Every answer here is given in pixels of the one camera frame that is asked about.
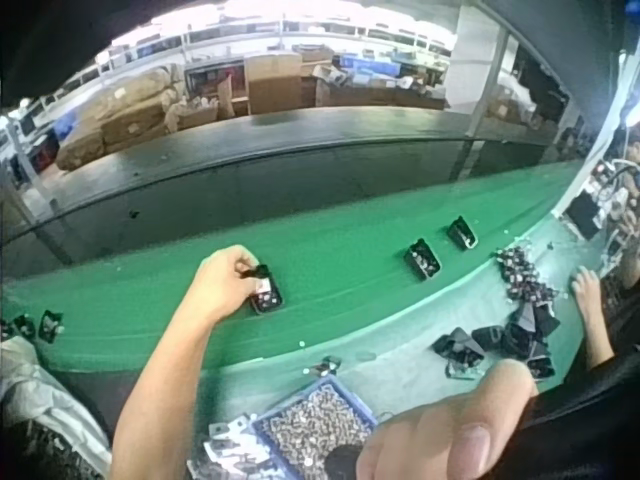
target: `white pillar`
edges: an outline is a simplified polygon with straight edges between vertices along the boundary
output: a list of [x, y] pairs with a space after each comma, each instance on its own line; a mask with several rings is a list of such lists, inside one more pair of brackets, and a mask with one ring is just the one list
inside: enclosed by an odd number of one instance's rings
[[[471, 114], [482, 97], [496, 54], [500, 25], [476, 7], [460, 9], [458, 40], [444, 81], [450, 111]], [[518, 42], [509, 37], [502, 71], [511, 72]]]

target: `cardboard box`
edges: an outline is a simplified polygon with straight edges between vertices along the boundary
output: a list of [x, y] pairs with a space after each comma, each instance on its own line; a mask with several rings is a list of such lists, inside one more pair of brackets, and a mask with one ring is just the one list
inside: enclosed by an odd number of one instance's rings
[[300, 108], [302, 57], [294, 52], [268, 52], [245, 58], [249, 113]]

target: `black plastic component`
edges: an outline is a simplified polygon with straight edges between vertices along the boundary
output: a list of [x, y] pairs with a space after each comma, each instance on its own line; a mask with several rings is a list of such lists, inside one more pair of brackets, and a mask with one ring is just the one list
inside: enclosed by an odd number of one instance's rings
[[502, 347], [504, 327], [494, 325], [492, 327], [478, 328], [471, 332], [471, 337], [485, 352], [493, 352]]
[[424, 238], [420, 238], [409, 247], [404, 259], [422, 280], [433, 277], [442, 269], [438, 258]]
[[511, 315], [511, 321], [523, 330], [536, 333], [536, 317], [531, 303], [523, 303], [518, 310]]
[[547, 338], [560, 326], [560, 320], [551, 314], [549, 305], [534, 307], [533, 314], [536, 319], [536, 339], [538, 340]]
[[13, 327], [13, 324], [0, 320], [0, 340], [4, 342], [5, 340], [9, 340], [15, 334], [16, 329]]
[[461, 328], [440, 337], [432, 348], [441, 357], [466, 368], [476, 367], [485, 357], [482, 347]]
[[462, 216], [458, 217], [447, 229], [447, 235], [463, 250], [470, 250], [478, 244], [478, 239]]
[[26, 315], [20, 315], [14, 318], [13, 324], [20, 334], [27, 340], [33, 340], [36, 338], [36, 327], [33, 322]]
[[535, 380], [545, 380], [556, 374], [551, 357], [534, 358], [527, 361], [527, 367]]
[[266, 265], [258, 265], [255, 269], [246, 272], [244, 277], [260, 279], [258, 292], [251, 295], [249, 301], [256, 313], [268, 313], [282, 306], [283, 300], [280, 290], [273, 279], [273, 275]]
[[47, 343], [53, 343], [56, 337], [64, 330], [62, 326], [62, 314], [46, 310], [40, 319], [38, 336]]
[[519, 360], [527, 360], [531, 356], [533, 334], [515, 322], [509, 322], [502, 336], [502, 351]]

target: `black object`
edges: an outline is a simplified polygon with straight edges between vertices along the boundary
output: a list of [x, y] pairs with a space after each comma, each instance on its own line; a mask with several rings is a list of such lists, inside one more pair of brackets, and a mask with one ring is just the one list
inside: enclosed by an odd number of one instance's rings
[[13, 324], [20, 334], [27, 340], [36, 338], [36, 327], [26, 315], [20, 315], [13, 320]]
[[493, 352], [502, 347], [504, 327], [494, 325], [492, 327], [478, 328], [471, 332], [471, 337], [485, 352]]
[[433, 277], [442, 269], [438, 258], [424, 238], [420, 238], [409, 247], [404, 259], [422, 280]]
[[600, 228], [595, 224], [594, 220], [598, 215], [600, 208], [586, 191], [580, 192], [573, 199], [565, 214], [578, 227], [578, 230], [586, 240], [591, 240]]
[[509, 322], [502, 336], [502, 352], [519, 360], [527, 360], [533, 346], [532, 333], [514, 322]]
[[451, 335], [440, 337], [432, 348], [441, 357], [466, 368], [478, 366], [485, 357], [482, 347], [459, 327], [451, 332]]
[[255, 295], [251, 295], [249, 301], [256, 313], [268, 313], [279, 308], [282, 303], [282, 295], [278, 289], [273, 275], [266, 265], [258, 265], [255, 269], [249, 270], [243, 275], [246, 277], [255, 277], [260, 280], [258, 291]]
[[329, 480], [356, 480], [356, 463], [361, 445], [340, 445], [324, 459], [324, 471]]
[[16, 330], [13, 328], [13, 324], [0, 320], [0, 340], [4, 342], [5, 340], [9, 340], [15, 334]]
[[534, 342], [527, 360], [527, 367], [536, 380], [551, 378], [556, 374], [556, 369], [551, 361], [551, 353], [546, 345]]
[[534, 307], [533, 316], [536, 320], [536, 339], [538, 341], [547, 338], [560, 326], [560, 320], [551, 314], [548, 304]]
[[458, 217], [447, 229], [447, 235], [462, 250], [470, 250], [478, 244], [478, 239], [462, 216]]
[[38, 336], [47, 343], [53, 343], [56, 337], [64, 331], [62, 314], [46, 310], [40, 319]]

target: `blue plastic bin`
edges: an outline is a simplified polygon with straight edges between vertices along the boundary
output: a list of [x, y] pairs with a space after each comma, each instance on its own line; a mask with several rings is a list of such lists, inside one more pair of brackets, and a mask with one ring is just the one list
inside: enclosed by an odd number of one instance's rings
[[324, 378], [319, 379], [318, 381], [312, 383], [308, 387], [300, 390], [297, 393], [294, 393], [291, 397], [283, 400], [278, 405], [273, 407], [271, 410], [266, 412], [261, 417], [254, 420], [251, 424], [251, 427], [256, 434], [256, 436], [263, 442], [265, 445], [269, 447], [271, 450], [271, 458], [276, 463], [276, 465], [287, 474], [287, 478], [295, 479], [295, 480], [303, 480], [303, 477], [298, 473], [298, 471], [291, 465], [287, 459], [284, 457], [276, 443], [271, 440], [271, 437], [262, 429], [261, 425], [265, 421], [268, 423], [274, 417], [277, 417], [282, 414], [287, 408], [292, 405], [309, 398], [309, 396], [320, 389], [324, 385], [331, 385], [334, 390], [338, 393], [340, 397], [342, 397], [347, 404], [353, 409], [355, 414], [360, 418], [360, 420], [367, 425], [371, 430], [373, 430], [378, 422], [376, 421], [373, 413], [367, 407], [362, 400], [360, 400], [356, 395], [349, 392], [342, 383], [338, 381], [338, 379], [333, 375], [328, 375]]

